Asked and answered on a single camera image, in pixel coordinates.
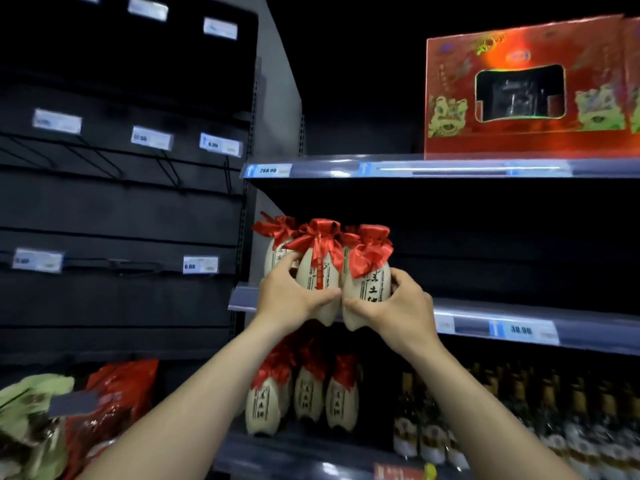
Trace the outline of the person's right hand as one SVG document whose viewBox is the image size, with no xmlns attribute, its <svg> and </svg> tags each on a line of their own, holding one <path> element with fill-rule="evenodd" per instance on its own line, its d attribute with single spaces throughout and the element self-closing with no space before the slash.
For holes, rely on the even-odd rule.
<svg viewBox="0 0 640 480">
<path fill-rule="evenodd" d="M 379 302 L 381 318 L 366 322 L 386 345 L 408 362 L 428 351 L 441 350 L 433 310 L 432 297 L 405 271 L 392 267 L 391 296 Z"/>
</svg>

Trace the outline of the person's left hand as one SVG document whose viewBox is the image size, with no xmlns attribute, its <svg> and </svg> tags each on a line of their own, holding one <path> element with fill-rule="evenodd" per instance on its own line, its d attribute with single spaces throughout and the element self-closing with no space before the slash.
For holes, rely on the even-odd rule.
<svg viewBox="0 0 640 480">
<path fill-rule="evenodd" d="M 260 282 L 252 324 L 279 339 L 299 329 L 313 316 L 303 313 L 300 291 L 304 288 L 291 275 L 292 266 L 301 257 L 299 252 L 288 252 Z"/>
</svg>

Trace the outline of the white bottle with red ribbon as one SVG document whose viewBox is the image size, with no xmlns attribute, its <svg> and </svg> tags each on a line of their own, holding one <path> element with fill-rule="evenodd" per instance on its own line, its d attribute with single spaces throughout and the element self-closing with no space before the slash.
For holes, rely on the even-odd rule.
<svg viewBox="0 0 640 480">
<path fill-rule="evenodd" d="M 328 427 L 351 434 L 358 421 L 362 367 L 354 352 L 336 355 L 329 379 L 325 414 Z"/>
<path fill-rule="evenodd" d="M 314 218 L 300 227 L 299 236 L 283 249 L 302 254 L 296 281 L 308 290 L 339 289 L 344 252 L 339 241 L 340 223 Z"/>
<path fill-rule="evenodd" d="M 342 297 L 379 303 L 391 295 L 388 260 L 394 251 L 390 229 L 381 225 L 347 225 L 339 241 L 343 251 Z"/>
<path fill-rule="evenodd" d="M 286 339 L 267 355 L 254 375 L 246 398 L 247 434 L 273 436 L 287 416 L 294 389 L 295 357 Z"/>
<path fill-rule="evenodd" d="M 257 221 L 252 230 L 270 239 L 270 244 L 266 251 L 264 263 L 264 277 L 279 263 L 289 250 L 284 246 L 300 236 L 299 225 L 295 218 L 290 216 L 272 217 L 265 211 L 261 211 L 262 220 Z"/>
<path fill-rule="evenodd" d="M 298 420 L 320 423 L 325 411 L 329 371 L 322 339 L 309 339 L 300 348 L 300 368 L 294 387 L 294 412 Z"/>
</svg>

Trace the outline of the person's left forearm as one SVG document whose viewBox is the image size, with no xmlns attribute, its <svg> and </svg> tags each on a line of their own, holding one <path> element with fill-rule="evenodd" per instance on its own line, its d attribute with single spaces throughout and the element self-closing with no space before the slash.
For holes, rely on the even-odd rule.
<svg viewBox="0 0 640 480">
<path fill-rule="evenodd" d="M 276 318 L 256 315 L 77 480 L 204 480 L 259 366 L 286 333 Z"/>
</svg>

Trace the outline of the person's right forearm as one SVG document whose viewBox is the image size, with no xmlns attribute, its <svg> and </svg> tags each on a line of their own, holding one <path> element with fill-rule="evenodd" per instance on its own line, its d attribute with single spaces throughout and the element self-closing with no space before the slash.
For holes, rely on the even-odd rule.
<svg viewBox="0 0 640 480">
<path fill-rule="evenodd" d="M 582 480 L 440 342 L 402 355 L 435 396 L 475 480 Z"/>
</svg>

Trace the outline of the red shelf label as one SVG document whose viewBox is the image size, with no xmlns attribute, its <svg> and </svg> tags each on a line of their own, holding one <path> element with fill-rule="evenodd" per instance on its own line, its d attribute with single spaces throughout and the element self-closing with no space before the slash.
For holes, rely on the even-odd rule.
<svg viewBox="0 0 640 480">
<path fill-rule="evenodd" d="M 437 469 L 430 463 L 422 468 L 375 463 L 373 474 L 374 480 L 438 480 Z"/>
</svg>

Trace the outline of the blue and white shelf strip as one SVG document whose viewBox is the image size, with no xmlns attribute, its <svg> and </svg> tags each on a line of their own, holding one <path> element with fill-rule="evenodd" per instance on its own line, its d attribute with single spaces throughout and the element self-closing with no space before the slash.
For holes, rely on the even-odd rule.
<svg viewBox="0 0 640 480">
<path fill-rule="evenodd" d="M 362 178 L 569 178 L 573 169 L 561 159 L 444 160 L 361 162 Z"/>
</svg>

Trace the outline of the grey shelf side panel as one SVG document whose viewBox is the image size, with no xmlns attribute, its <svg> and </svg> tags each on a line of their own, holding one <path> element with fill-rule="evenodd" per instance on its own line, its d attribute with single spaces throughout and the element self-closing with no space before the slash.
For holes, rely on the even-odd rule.
<svg viewBox="0 0 640 480">
<path fill-rule="evenodd" d="M 266 161 L 269 157 L 293 160 L 299 156 L 302 102 L 267 0 L 218 1 L 252 11 L 259 19 L 251 156 L 256 161 Z M 244 190 L 246 204 L 243 239 L 237 256 L 240 265 L 237 281 L 256 284 L 262 277 L 268 240 L 254 234 L 250 227 L 260 217 L 260 211 L 275 217 L 279 208 L 251 184 L 244 183 Z"/>
</svg>

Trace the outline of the black shelving unit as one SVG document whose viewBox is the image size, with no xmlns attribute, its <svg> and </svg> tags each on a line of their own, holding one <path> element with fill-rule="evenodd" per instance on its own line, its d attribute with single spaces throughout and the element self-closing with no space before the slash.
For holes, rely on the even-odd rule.
<svg viewBox="0 0 640 480">
<path fill-rule="evenodd" d="M 154 1 L 167 22 L 128 0 L 0 0 L 2 387 L 156 358 L 168 392 L 235 332 L 259 19 Z M 204 35 L 206 16 L 238 39 Z M 33 128 L 35 108 L 82 117 L 82 134 Z M 173 134 L 172 151 L 132 144 L 133 126 Z M 242 158 L 202 150 L 202 132 Z M 62 251 L 63 270 L 14 271 L 16 248 Z M 219 256 L 219 273 L 182 274 L 185 255 Z"/>
</svg>

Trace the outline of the row of gold-capped glass bottles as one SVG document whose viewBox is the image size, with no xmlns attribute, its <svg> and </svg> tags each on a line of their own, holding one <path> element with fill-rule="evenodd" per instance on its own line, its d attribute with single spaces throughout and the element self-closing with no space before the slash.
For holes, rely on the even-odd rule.
<svg viewBox="0 0 640 480">
<path fill-rule="evenodd" d="M 590 371 L 564 380 L 558 369 L 510 363 L 467 370 L 585 480 L 640 480 L 640 380 L 613 381 Z M 400 457 L 470 472 L 439 405 L 414 372 L 401 375 L 393 426 Z"/>
</svg>

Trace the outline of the red snack bag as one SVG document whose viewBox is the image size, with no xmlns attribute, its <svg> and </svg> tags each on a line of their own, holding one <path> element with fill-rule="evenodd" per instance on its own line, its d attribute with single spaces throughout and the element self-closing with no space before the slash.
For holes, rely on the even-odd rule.
<svg viewBox="0 0 640 480">
<path fill-rule="evenodd" d="M 98 396 L 90 413 L 65 423 L 67 466 L 61 480 L 76 478 L 150 411 L 159 361 L 146 358 L 107 363 L 92 373 L 85 390 Z"/>
</svg>

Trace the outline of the red windowed gift box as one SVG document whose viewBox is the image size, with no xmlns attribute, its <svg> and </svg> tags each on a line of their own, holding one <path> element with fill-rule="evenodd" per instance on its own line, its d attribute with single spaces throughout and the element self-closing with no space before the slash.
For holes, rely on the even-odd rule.
<svg viewBox="0 0 640 480">
<path fill-rule="evenodd" d="M 627 146 L 640 154 L 640 16 L 623 21 Z"/>
<path fill-rule="evenodd" d="M 430 38 L 430 153 L 630 155 L 624 15 Z"/>
</svg>

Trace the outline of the green snack bag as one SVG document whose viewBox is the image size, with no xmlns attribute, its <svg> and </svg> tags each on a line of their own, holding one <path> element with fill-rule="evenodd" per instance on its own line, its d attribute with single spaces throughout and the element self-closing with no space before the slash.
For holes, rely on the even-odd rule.
<svg viewBox="0 0 640 480">
<path fill-rule="evenodd" d="M 0 390 L 0 480 L 58 480 L 68 453 L 64 417 L 50 418 L 53 397 L 73 391 L 75 379 L 37 374 Z"/>
</svg>

